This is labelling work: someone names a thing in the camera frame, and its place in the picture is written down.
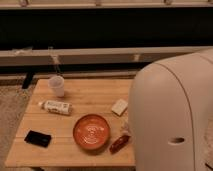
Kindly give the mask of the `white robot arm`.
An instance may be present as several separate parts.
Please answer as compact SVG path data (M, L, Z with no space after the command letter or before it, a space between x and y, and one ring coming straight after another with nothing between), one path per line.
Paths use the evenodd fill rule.
M136 171L205 171L213 49L153 62L129 92Z

